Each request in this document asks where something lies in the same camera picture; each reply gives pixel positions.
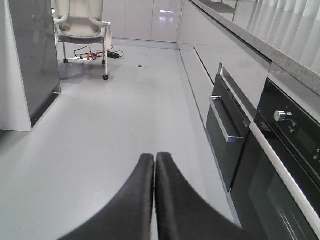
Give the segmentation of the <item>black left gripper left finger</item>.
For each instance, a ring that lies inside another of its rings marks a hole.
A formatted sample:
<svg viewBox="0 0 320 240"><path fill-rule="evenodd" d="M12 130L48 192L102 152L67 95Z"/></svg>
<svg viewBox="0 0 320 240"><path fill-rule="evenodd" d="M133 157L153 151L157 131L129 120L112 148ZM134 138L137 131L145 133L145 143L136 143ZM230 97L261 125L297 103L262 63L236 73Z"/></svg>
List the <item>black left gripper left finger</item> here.
<svg viewBox="0 0 320 240"><path fill-rule="evenodd" d="M140 155L113 199L62 240L149 240L153 213L154 156Z"/></svg>

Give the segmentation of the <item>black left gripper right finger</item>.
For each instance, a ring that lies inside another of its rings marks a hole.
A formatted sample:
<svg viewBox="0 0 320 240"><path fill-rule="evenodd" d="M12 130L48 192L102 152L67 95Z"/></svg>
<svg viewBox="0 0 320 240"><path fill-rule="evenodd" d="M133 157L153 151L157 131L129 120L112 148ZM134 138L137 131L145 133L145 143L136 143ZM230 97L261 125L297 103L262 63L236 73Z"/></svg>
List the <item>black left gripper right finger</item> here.
<svg viewBox="0 0 320 240"><path fill-rule="evenodd" d="M188 183L168 152L155 167L155 208L161 240L251 240L212 208Z"/></svg>

